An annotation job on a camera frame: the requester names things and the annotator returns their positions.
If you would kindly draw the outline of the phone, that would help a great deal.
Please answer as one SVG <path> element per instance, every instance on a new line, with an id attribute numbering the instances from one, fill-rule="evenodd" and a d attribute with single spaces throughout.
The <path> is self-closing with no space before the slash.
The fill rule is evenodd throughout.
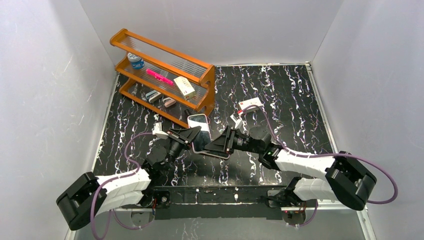
<path id="1" fill-rule="evenodd" d="M 195 114 L 187 117 L 190 128 L 200 127 L 200 131 L 192 142 L 193 152 L 198 154 L 206 151 L 205 146 L 211 142 L 211 133 L 207 116 L 205 114 Z"/>
<path id="2" fill-rule="evenodd" d="M 203 155 L 220 158 L 224 160 L 228 160 L 230 158 L 230 155 L 228 153 L 222 153 L 222 152 L 213 151 L 213 150 L 204 150 L 204 151 L 201 151 L 200 153 Z"/>

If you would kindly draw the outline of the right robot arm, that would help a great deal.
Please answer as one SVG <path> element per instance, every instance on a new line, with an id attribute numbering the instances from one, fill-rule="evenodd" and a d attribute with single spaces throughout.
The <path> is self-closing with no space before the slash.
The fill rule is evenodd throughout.
<path id="1" fill-rule="evenodd" d="M 235 150 L 255 153 L 268 169 L 309 176 L 295 177 L 284 190 L 268 197 L 285 205 L 331 200 L 361 211 L 377 183 L 377 178 L 364 165 L 346 153 L 318 156 L 288 151 L 272 142 L 272 135 L 264 126 L 255 126 L 248 134 L 227 126 L 205 149 L 229 155 Z"/>

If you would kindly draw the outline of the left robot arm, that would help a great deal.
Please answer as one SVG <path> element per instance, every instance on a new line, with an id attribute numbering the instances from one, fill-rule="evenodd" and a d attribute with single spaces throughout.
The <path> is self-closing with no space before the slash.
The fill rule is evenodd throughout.
<path id="1" fill-rule="evenodd" d="M 107 176 L 83 173 L 56 199 L 69 229 L 87 226 L 97 214 L 151 199 L 153 187 L 167 176 L 172 162 L 190 148 L 200 132 L 199 126 L 170 128 L 167 144 L 153 147 L 142 164 L 135 163 L 134 170 Z"/>

